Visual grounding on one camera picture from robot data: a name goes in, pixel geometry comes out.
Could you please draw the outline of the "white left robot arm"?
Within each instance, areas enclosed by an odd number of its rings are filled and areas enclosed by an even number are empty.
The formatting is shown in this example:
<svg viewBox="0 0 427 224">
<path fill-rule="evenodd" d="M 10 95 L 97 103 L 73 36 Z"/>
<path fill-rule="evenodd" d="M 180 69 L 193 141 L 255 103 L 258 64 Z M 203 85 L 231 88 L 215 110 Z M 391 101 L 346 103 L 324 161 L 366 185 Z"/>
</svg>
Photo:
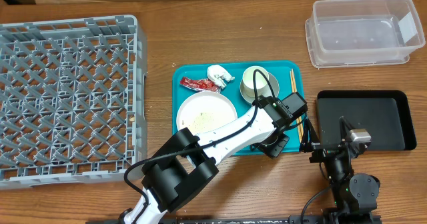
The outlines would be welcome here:
<svg viewBox="0 0 427 224">
<path fill-rule="evenodd" d="M 239 150 L 262 143 L 291 123 L 289 99 L 259 97 L 239 119 L 207 133 L 184 128 L 153 157 L 131 165 L 125 182 L 141 199 L 120 223 L 158 223 L 190 202 L 218 174 L 218 165 Z"/>
</svg>

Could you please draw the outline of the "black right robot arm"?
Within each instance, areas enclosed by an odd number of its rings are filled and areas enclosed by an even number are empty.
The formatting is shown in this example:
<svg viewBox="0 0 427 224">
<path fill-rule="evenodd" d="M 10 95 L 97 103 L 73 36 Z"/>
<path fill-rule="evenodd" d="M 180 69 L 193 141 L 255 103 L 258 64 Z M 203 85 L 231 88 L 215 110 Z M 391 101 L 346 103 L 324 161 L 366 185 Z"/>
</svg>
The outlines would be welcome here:
<svg viewBox="0 0 427 224">
<path fill-rule="evenodd" d="M 355 173 L 352 159 L 363 154 L 371 144 L 371 135 L 366 129 L 355 128 L 345 117 L 339 118 L 340 142 L 333 145 L 320 143 L 310 120 L 304 121 L 304 134 L 300 151 L 310 153 L 310 163 L 320 166 L 328 186 L 316 193 L 304 205 L 300 223 L 308 223 L 306 211 L 319 196 L 331 191 L 334 206 L 314 217 L 316 223 L 380 223 L 379 216 L 372 214 L 377 209 L 380 181 L 365 173 Z"/>
</svg>

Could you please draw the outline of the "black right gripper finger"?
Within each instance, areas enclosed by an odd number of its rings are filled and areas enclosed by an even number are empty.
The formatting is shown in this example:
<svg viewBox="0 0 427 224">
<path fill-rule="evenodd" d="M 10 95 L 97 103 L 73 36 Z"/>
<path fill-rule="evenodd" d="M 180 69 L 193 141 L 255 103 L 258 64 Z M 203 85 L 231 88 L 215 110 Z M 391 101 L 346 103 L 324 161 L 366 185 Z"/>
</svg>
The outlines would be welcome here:
<svg viewBox="0 0 427 224">
<path fill-rule="evenodd" d="M 314 151 L 320 145 L 320 140 L 309 119 L 304 121 L 302 140 L 300 142 L 300 151 Z"/>
<path fill-rule="evenodd" d="M 341 140 L 345 141 L 348 135 L 348 132 L 354 129 L 354 126 L 344 117 L 339 118 L 340 124 L 340 137 Z"/>
</svg>

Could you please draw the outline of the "white plastic cup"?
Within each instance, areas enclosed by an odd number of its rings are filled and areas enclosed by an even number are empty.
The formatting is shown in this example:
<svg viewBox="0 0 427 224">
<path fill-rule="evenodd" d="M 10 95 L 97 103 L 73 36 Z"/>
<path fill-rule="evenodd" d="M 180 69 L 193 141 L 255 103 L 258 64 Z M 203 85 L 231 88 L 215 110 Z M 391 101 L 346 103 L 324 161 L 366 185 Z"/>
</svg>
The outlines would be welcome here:
<svg viewBox="0 0 427 224">
<path fill-rule="evenodd" d="M 248 67 L 242 76 L 244 85 L 244 93 L 249 97 L 255 97 L 255 90 L 257 94 L 264 94 L 268 90 L 268 72 L 261 66 Z"/>
</svg>

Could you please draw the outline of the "grey-white small bowl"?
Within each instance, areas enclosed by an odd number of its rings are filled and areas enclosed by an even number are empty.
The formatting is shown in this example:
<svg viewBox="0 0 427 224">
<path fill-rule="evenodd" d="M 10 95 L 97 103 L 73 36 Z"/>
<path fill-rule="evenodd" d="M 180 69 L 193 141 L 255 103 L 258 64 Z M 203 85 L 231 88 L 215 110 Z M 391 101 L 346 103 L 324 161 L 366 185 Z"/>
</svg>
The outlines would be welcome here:
<svg viewBox="0 0 427 224">
<path fill-rule="evenodd" d="M 279 83 L 278 83 L 278 80 L 271 74 L 271 73 L 268 73 L 268 77 L 269 77 L 269 82 L 270 82 L 270 85 L 272 86 L 272 89 L 273 89 L 273 92 L 274 92 L 274 95 L 275 95 L 275 97 L 278 97 L 278 94 L 279 94 L 279 92 L 280 92 L 280 86 L 279 86 Z M 243 81 L 241 81 L 240 82 L 240 94 L 241 94 L 241 96 L 243 97 L 243 99 L 247 102 L 247 103 L 249 103 L 250 105 L 254 102 L 254 100 L 255 100 L 255 97 L 250 97 L 249 95 L 247 95 L 247 93 L 244 91 L 244 83 L 243 83 Z M 258 91 L 258 96 L 261 96 L 261 95 L 263 95 L 264 97 L 267 97 L 267 96 L 271 96 L 272 95 L 272 92 L 271 92 L 271 90 L 270 90 L 270 88 L 269 88 L 269 86 L 268 85 L 266 85 L 266 88 L 264 89 L 264 91 L 261 93 L 261 92 L 259 92 Z"/>
</svg>

